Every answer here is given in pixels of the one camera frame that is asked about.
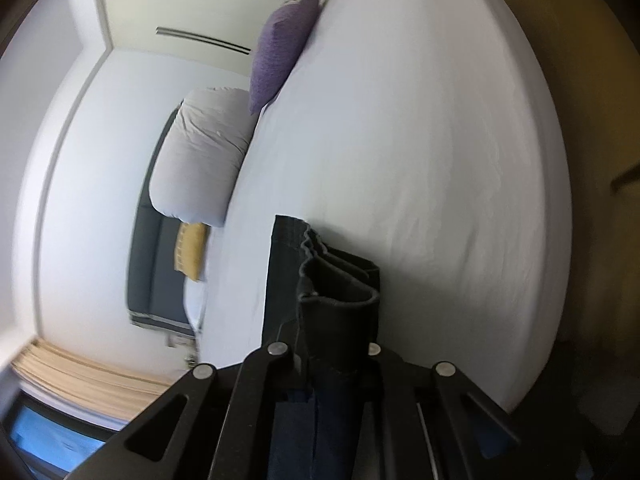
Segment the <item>bed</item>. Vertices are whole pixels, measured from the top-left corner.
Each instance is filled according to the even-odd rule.
[[[329,0],[239,173],[200,359],[260,345],[283,214],[380,266],[382,344],[511,409],[556,336],[570,207],[554,104],[502,0]]]

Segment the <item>headboard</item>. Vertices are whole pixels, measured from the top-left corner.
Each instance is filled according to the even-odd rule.
[[[184,275],[174,270],[174,247],[180,220],[151,205],[149,180],[162,142],[178,113],[169,116],[146,170],[131,239],[127,306],[133,324],[194,337],[184,311]]]

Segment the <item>black garment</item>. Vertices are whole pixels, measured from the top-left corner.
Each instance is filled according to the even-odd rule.
[[[295,320],[314,394],[276,406],[270,480],[351,478],[362,419],[356,386],[378,332],[379,290],[372,262],[328,247],[302,220],[276,216],[262,344]]]

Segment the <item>purple pillow pattern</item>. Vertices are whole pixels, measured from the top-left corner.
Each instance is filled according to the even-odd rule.
[[[249,83],[249,112],[278,93],[305,47],[320,14],[320,0],[286,0],[271,13],[258,38]]]

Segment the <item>yellow cushion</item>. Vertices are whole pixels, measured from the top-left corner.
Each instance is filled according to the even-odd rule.
[[[204,224],[180,224],[175,240],[174,269],[197,282],[202,268],[204,244],[208,226]]]

